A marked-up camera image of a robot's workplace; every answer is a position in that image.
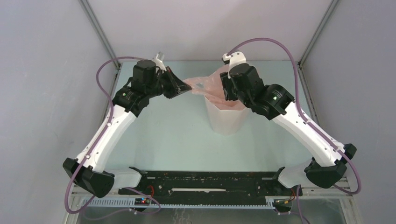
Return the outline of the white plastic trash bin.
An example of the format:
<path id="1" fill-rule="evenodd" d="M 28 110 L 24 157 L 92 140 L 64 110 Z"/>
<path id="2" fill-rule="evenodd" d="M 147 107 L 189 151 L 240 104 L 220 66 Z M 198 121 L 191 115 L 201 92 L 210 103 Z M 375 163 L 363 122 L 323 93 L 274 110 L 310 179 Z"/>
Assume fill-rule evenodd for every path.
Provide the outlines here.
<path id="1" fill-rule="evenodd" d="M 222 110 L 205 98 L 205 105 L 213 131 L 223 136 L 235 134 L 242 127 L 249 109 Z"/>

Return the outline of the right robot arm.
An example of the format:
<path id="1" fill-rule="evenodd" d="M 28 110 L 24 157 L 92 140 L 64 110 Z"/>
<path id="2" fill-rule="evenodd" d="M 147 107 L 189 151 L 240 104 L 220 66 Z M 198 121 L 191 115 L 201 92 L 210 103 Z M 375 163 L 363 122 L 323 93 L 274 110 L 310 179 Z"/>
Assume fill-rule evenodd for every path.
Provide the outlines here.
<path id="1" fill-rule="evenodd" d="M 294 167 L 282 167 L 272 181 L 272 190 L 284 195 L 290 188 L 311 182 L 328 189 L 344 176 L 347 160 L 357 149 L 353 144 L 334 141 L 329 144 L 320 127 L 304 112 L 299 113 L 295 99 L 279 84 L 264 84 L 254 66 L 239 64 L 220 74 L 225 99 L 240 101 L 252 112 L 262 115 L 291 133 L 311 153 L 312 159 Z"/>

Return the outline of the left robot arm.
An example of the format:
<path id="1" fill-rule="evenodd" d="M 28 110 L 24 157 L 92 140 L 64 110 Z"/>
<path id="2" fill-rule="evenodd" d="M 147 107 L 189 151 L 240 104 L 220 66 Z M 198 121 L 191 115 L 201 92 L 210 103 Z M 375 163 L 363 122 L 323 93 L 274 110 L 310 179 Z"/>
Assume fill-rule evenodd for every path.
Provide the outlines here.
<path id="1" fill-rule="evenodd" d="M 151 98 L 163 95 L 172 99 L 191 90 L 162 61 L 138 61 L 127 82 L 115 93 L 112 107 L 92 140 L 76 158 L 66 158 L 63 162 L 73 184 L 97 198 L 124 187 L 136 194 L 146 192 L 148 182 L 141 173 L 131 168 L 106 172 L 107 161 L 121 136 L 149 105 Z"/>

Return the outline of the pink plastic trash bag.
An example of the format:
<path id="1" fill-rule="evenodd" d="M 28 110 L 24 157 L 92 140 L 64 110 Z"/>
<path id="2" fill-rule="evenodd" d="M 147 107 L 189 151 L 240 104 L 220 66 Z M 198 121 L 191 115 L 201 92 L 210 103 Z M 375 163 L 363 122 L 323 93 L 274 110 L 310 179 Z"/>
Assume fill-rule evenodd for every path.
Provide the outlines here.
<path id="1" fill-rule="evenodd" d="M 209 76 L 188 78 L 183 82 L 192 88 L 192 94 L 203 95 L 220 110 L 244 110 L 246 107 L 240 101 L 225 100 L 220 74 L 227 71 L 228 66 L 222 66 Z"/>

